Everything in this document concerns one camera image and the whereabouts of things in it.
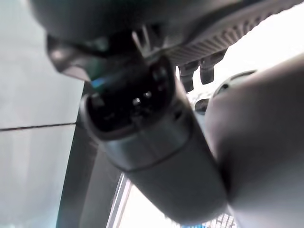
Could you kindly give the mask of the right robot hand grey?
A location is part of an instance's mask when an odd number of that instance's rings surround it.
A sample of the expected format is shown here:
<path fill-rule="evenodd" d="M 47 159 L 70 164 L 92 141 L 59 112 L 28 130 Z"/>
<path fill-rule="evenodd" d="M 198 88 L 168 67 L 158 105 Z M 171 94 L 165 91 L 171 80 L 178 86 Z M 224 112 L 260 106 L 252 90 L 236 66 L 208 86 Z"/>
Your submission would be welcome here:
<path fill-rule="evenodd" d="M 303 227 L 303 54 L 223 81 L 202 129 L 239 227 Z"/>

